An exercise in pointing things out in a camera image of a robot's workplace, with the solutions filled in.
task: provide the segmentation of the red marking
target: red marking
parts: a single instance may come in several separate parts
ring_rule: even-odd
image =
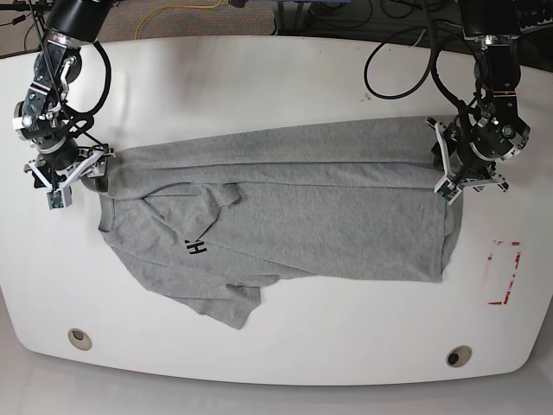
[[[498,246],[503,243],[502,240],[497,240],[495,242],[497,242]],[[520,246],[520,242],[512,242],[512,246]],[[512,286],[515,282],[515,277],[517,276],[517,269],[518,269],[518,264],[520,263],[521,254],[522,254],[521,252],[517,252],[517,257],[515,258],[515,271],[512,274],[511,282],[509,283],[509,288],[507,288],[507,292],[505,294],[505,300],[503,302],[497,301],[497,302],[493,302],[493,303],[488,303],[488,305],[503,305],[503,304],[507,304],[509,302],[509,298],[511,297]],[[492,256],[493,256],[493,254],[490,253],[490,255],[487,257],[488,262],[486,263],[486,269],[484,271],[484,280],[486,280],[487,273],[488,273],[489,267],[490,267],[489,261],[492,260]]]

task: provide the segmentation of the black cable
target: black cable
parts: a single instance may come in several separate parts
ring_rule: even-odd
[[[435,49],[435,44],[436,44],[435,24],[434,24],[434,22],[432,22],[432,17],[430,16],[429,7],[427,5],[426,0],[421,0],[421,2],[422,2],[422,6],[423,6],[424,16],[425,16],[426,21],[427,21],[427,26],[426,27],[428,27],[428,30],[429,30],[428,36],[429,36],[429,40],[430,40],[429,63],[427,64],[426,69],[424,70],[424,74],[421,77],[421,79],[415,84],[415,86],[413,86],[409,91],[406,91],[404,93],[399,93],[397,95],[383,95],[382,93],[377,93],[374,89],[372,89],[372,87],[369,83],[369,79],[368,79],[368,69],[369,69],[369,66],[371,65],[372,59],[374,58],[374,56],[376,56],[378,51],[381,48],[383,48],[385,45],[387,45],[390,41],[392,41],[393,39],[398,37],[399,35],[402,35],[404,33],[409,33],[409,32],[415,31],[415,30],[424,29],[425,26],[415,26],[413,28],[400,30],[399,32],[389,36],[385,41],[380,43],[374,49],[374,51],[371,53],[369,58],[366,60],[365,69],[363,70],[363,79],[365,81],[365,86],[366,86],[366,89],[372,95],[374,95],[377,98],[380,98],[380,99],[401,99],[401,98],[408,97],[409,95],[414,93],[416,90],[418,90],[424,84],[424,82],[426,81],[426,79],[430,75],[430,71],[432,69],[432,66],[434,65],[435,51],[436,51],[436,49]]]
[[[94,143],[96,143],[96,145],[93,145],[93,149],[97,149],[97,148],[100,148],[101,150],[104,150],[104,151],[107,151],[110,146],[108,144],[104,144],[104,143],[100,143],[99,140],[97,140],[96,138],[94,138],[92,136],[92,134],[88,133],[88,132],[83,132],[83,134],[85,136],[87,136],[88,138],[90,138]]]
[[[464,108],[462,111],[459,111],[457,112],[457,115],[455,115],[455,118],[453,118],[453,122],[451,124],[453,125],[457,125],[457,120],[462,117],[463,115],[465,115],[466,113],[468,113],[472,106],[476,103],[476,101],[478,101],[478,98],[477,97],[474,97],[467,105],[466,108]]]
[[[413,13],[413,11],[415,10],[415,8],[412,5],[404,4],[404,3],[401,3],[401,2],[394,2],[394,3],[400,3],[400,4],[404,4],[406,6],[409,6],[409,10],[406,11],[404,14],[395,16],[395,15],[391,14],[388,10],[386,10],[385,2],[386,2],[386,0],[380,0],[380,9],[390,19],[404,19],[405,17],[407,17],[411,13]]]
[[[315,4],[317,6],[319,6],[321,9],[325,9],[325,10],[337,10],[337,9],[341,9],[342,7],[344,7],[347,3],[338,3],[337,6],[335,7],[332,7],[332,6],[329,6],[327,4],[324,4],[324,2],[315,2]]]
[[[317,22],[321,23],[321,24],[324,24],[330,28],[335,28],[335,29],[358,29],[362,26],[365,26],[367,23],[369,23],[369,21],[371,20],[372,18],[372,12],[373,12],[373,6],[372,6],[372,0],[368,0],[370,6],[371,6],[371,11],[369,11],[369,16],[367,16],[367,18],[359,23],[359,24],[355,24],[353,26],[341,26],[339,24],[335,24],[335,23],[330,23],[330,22],[327,22],[327,21],[324,21],[324,20],[321,20],[318,16],[314,15],[313,13],[311,13],[311,10],[309,11],[309,15],[312,16]]]
[[[452,32],[451,30],[448,30],[448,29],[445,29],[445,28],[438,28],[439,30],[442,30],[444,32],[447,32],[449,33],[449,36],[442,39],[442,41],[440,42],[440,44],[438,44],[436,46],[436,53],[435,53],[435,64],[434,66],[432,67],[432,79],[434,80],[434,82],[436,83],[436,86],[438,87],[438,89],[440,90],[440,92],[443,93],[443,91],[446,91],[446,94],[444,94],[444,96],[447,98],[447,99],[452,99],[454,102],[459,102],[460,100],[455,97],[446,87],[445,85],[442,83],[442,80],[440,80],[440,76],[438,74],[438,68],[437,68],[437,63],[438,63],[438,59],[440,57],[440,53],[442,52],[442,50],[449,44],[449,43],[452,43],[452,42],[455,42],[455,41],[459,41],[461,43],[463,43],[467,49],[470,51],[470,54],[473,56],[474,58],[474,62],[476,63],[476,66],[478,67],[478,72],[479,72],[479,77],[476,79],[476,82],[475,82],[475,90],[476,92],[474,93],[474,99],[468,104],[468,105],[465,105],[464,102],[462,102],[462,104],[464,105],[464,107],[458,107],[460,113],[458,114],[458,117],[460,117],[461,115],[463,115],[463,113],[465,111],[468,111],[470,109],[470,107],[474,104],[474,102],[478,102],[480,103],[481,100],[482,100],[482,86],[483,86],[483,79],[481,78],[481,74],[482,74],[482,65],[481,65],[481,62],[480,60],[478,59],[478,56],[476,55],[476,53],[474,52],[474,50],[471,48],[470,44],[465,40],[465,38],[462,36],[462,35],[458,35],[454,32]]]
[[[463,27],[461,26],[460,23],[451,22],[451,21],[448,20],[448,19],[434,19],[434,22],[444,22],[444,23],[446,23],[447,25],[453,26],[453,27],[458,28],[458,29],[462,29],[462,28],[463,28]]]
[[[389,0],[390,2],[392,3],[399,3],[399,4],[404,4],[405,6],[410,6],[414,9],[417,9],[417,10],[422,10],[423,7],[421,6],[421,4],[418,4],[418,3],[415,3],[415,2],[406,2],[405,0]],[[446,5],[446,1],[447,0],[439,0],[435,3],[427,3],[427,5],[429,6],[429,11],[430,12],[435,12],[435,11],[439,11],[441,9],[444,8],[444,6]]]
[[[19,24],[21,22],[25,22],[25,20],[27,20],[27,17],[29,17],[29,16],[31,16],[30,13],[28,15],[20,15],[18,17],[15,17],[14,19],[11,20],[11,22],[0,24],[0,28],[3,27],[3,26],[10,26],[10,25],[15,26],[16,24]]]
[[[27,33],[25,33],[25,37],[23,37],[23,50],[27,50],[27,38],[29,37],[29,33],[31,33],[31,30],[33,29],[33,25],[31,24],[29,29],[27,30]]]
[[[110,93],[110,87],[111,87],[111,63],[110,58],[108,57],[107,53],[105,52],[104,48],[102,48],[102,45],[100,45],[99,41],[95,41],[92,45],[98,50],[98,53],[102,57],[102,61],[104,61],[105,65],[105,79],[104,79],[104,91],[102,91],[102,95],[100,96],[100,99],[98,103],[92,108],[89,112],[86,114],[88,115],[96,115],[98,111],[102,109],[102,106],[104,106],[105,101],[107,100],[107,96]]]
[[[515,4],[518,10],[518,23],[522,29],[538,26],[540,22],[551,19],[553,15],[553,4],[550,0],[546,3],[515,0]]]

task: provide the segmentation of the gray t-shirt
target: gray t-shirt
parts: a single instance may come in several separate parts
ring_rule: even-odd
[[[441,281],[460,221],[433,137],[387,118],[125,150],[99,228],[147,290],[235,329],[280,278]]]

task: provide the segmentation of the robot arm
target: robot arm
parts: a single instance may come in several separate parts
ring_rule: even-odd
[[[27,1],[32,12],[31,0]],[[101,178],[105,175],[105,159],[112,152],[109,146],[95,140],[87,131],[92,128],[93,117],[104,104],[110,89],[110,62],[96,38],[111,2],[56,1],[45,25],[46,33],[39,31],[43,44],[35,62],[35,78],[25,100],[16,106],[14,128],[21,139],[31,142],[40,153],[37,160],[29,163],[27,170],[33,172],[36,187],[47,188],[50,208],[64,208],[71,204],[70,185],[80,178],[89,184],[92,180],[97,190],[105,190]],[[495,173],[495,163],[519,154],[530,133],[529,126],[518,116],[515,93],[520,80],[520,67],[513,53],[513,42],[520,36],[515,2],[457,2],[465,39],[478,42],[481,51],[475,70],[475,107],[472,107],[473,103],[466,105],[457,99],[437,74],[438,54],[455,36],[442,41],[433,53],[433,79],[459,112],[448,127],[429,121],[438,137],[433,152],[436,160],[442,161],[445,171],[435,192],[450,202],[469,187],[481,189],[488,184],[498,184],[506,191],[508,185]],[[106,68],[104,92],[89,112],[77,112],[67,104],[69,84],[80,72],[79,49],[83,42],[94,44]],[[78,147],[75,140],[81,134],[98,145]],[[451,171],[448,162],[452,156],[457,156],[461,162],[461,169],[457,172]]]
[[[495,164],[518,155],[530,135],[530,127],[518,115],[515,92],[520,81],[520,66],[514,42],[521,36],[515,2],[458,0],[458,4],[464,37],[478,42],[480,52],[476,55],[474,70],[475,108],[457,99],[441,83],[435,65],[432,70],[436,86],[459,111],[448,128],[429,121],[438,134],[438,145],[433,152],[441,158],[445,170],[435,191],[449,202],[453,202],[464,188],[480,191],[483,186],[497,184],[506,191],[508,184],[495,172]],[[453,40],[454,37],[444,39],[437,53]],[[444,154],[456,156],[461,162],[456,174],[448,168]]]
[[[26,171],[33,173],[36,187],[47,188],[50,208],[69,206],[71,184],[80,178],[86,177],[90,179],[89,185],[102,189],[105,159],[112,154],[111,149],[100,142],[93,147],[78,147],[75,140],[81,134],[93,139],[87,131],[92,128],[94,115],[110,90],[110,62],[96,42],[110,7],[111,0],[56,2],[46,22],[46,33],[39,31],[43,43],[35,61],[35,77],[25,100],[16,106],[14,129],[39,152]],[[92,42],[101,55],[105,63],[105,84],[99,102],[88,112],[77,112],[68,105],[67,95],[69,84],[80,73],[79,51],[84,42]]]

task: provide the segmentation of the yellow cable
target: yellow cable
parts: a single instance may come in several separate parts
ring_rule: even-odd
[[[159,9],[157,10],[154,10],[152,11],[150,14],[148,14],[144,19],[142,19],[142,21],[138,24],[138,27],[137,27],[137,31],[135,32],[135,40],[138,39],[138,34],[140,33],[140,29],[142,28],[142,26],[146,23],[146,21],[148,19],[150,19],[152,16],[154,15],[157,15],[158,13],[161,13],[165,10],[171,10],[171,9],[215,9],[217,7],[219,7],[222,3],[223,3],[224,0],[219,0],[216,4],[210,4],[210,5],[206,5],[206,6],[202,6],[202,5],[190,5],[190,6],[187,6],[187,5],[176,5],[176,6],[163,6],[163,7],[160,7]]]

